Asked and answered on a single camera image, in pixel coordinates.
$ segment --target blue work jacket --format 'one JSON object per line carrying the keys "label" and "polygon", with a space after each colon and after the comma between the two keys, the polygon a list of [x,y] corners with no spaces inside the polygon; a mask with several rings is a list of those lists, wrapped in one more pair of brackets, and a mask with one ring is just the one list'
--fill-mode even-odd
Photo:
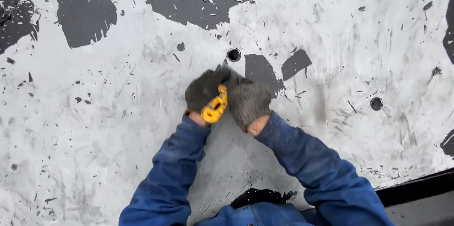
{"label": "blue work jacket", "polygon": [[[153,158],[153,168],[122,211],[120,226],[186,225],[191,213],[188,191],[197,173],[197,161],[210,133],[183,116],[175,133]],[[290,176],[306,188],[304,198],[315,206],[300,213],[292,204],[256,203],[233,209],[224,206],[213,218],[197,226],[390,226],[369,181],[339,158],[318,138],[289,126],[273,112],[256,140],[273,150]]]}

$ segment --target round hole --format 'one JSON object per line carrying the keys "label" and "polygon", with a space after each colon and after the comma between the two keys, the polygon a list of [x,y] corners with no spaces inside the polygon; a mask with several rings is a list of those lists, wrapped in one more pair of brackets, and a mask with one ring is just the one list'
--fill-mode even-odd
{"label": "round hole", "polygon": [[240,58],[241,58],[240,50],[237,49],[237,48],[229,49],[229,51],[227,52],[227,58],[231,62],[238,62],[240,60]]}
{"label": "round hole", "polygon": [[378,97],[372,98],[371,108],[374,111],[380,111],[382,107],[383,107],[383,101],[380,98],[378,98]]}

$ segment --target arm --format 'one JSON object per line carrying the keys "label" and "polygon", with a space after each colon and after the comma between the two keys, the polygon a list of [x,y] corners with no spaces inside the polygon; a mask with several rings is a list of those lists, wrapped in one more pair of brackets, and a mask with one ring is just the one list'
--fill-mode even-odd
{"label": "arm", "polygon": [[175,133],[153,158],[153,168],[121,213],[120,226],[186,225],[191,213],[186,200],[202,160],[210,129],[200,115],[184,115]]}
{"label": "arm", "polygon": [[333,226],[393,225],[369,181],[318,138],[289,126],[275,112],[258,118],[248,131],[273,150],[289,175],[298,178],[317,216]]}

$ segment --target yellow tool handle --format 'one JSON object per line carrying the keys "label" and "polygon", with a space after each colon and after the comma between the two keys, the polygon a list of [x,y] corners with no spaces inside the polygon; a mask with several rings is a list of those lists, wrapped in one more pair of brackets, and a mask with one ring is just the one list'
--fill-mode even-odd
{"label": "yellow tool handle", "polygon": [[201,117],[208,123],[216,123],[227,108],[227,87],[218,86],[219,95],[213,98],[200,112]]}

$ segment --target work glove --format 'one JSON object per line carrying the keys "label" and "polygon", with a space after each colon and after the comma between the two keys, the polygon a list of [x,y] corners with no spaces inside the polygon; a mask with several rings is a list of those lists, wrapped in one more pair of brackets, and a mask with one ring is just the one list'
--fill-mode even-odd
{"label": "work glove", "polygon": [[188,109],[199,113],[208,103],[219,95],[218,86],[230,78],[230,70],[220,69],[217,71],[207,70],[199,78],[193,80],[185,92]]}
{"label": "work glove", "polygon": [[266,84],[232,78],[227,86],[227,98],[230,113],[243,132],[255,119],[271,113],[272,95]]}

